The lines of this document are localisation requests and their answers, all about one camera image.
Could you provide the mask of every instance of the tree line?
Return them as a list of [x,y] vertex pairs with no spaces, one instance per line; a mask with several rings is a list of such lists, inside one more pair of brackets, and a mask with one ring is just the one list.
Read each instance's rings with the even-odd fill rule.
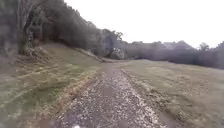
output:
[[0,1],[0,55],[33,55],[44,42],[63,43],[113,59],[149,59],[224,68],[224,42],[195,49],[184,41],[127,43],[122,33],[98,29],[63,0]]

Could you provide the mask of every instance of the dry grass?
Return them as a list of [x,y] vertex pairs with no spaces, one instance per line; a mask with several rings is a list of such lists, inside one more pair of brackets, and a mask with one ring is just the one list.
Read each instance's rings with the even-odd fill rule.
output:
[[224,127],[224,71],[147,60],[123,65],[148,97],[187,127]]
[[38,118],[38,112],[47,115],[55,104],[63,111],[69,96],[98,70],[99,62],[65,46],[40,49],[43,58],[20,60],[14,72],[0,75],[0,127],[24,127],[24,122]]

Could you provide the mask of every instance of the grassy slope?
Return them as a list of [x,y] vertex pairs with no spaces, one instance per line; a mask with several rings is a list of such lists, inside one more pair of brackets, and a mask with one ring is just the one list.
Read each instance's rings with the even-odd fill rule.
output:
[[34,115],[51,113],[52,106],[53,111],[62,111],[100,65],[59,44],[45,45],[39,50],[42,54],[37,61],[20,59],[12,72],[0,75],[0,127],[24,125],[28,118],[36,120]]
[[148,97],[187,127],[224,127],[224,71],[147,60],[123,66]]

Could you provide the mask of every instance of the white sky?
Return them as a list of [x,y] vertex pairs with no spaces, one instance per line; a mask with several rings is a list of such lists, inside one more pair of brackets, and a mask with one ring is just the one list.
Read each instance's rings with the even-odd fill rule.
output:
[[224,41],[224,0],[65,0],[98,28],[128,42],[179,41],[211,47]]

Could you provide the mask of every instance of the gravel path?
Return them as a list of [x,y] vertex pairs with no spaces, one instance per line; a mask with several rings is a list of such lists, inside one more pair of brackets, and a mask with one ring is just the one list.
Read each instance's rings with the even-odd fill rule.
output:
[[78,96],[55,128],[165,128],[120,69],[108,68]]

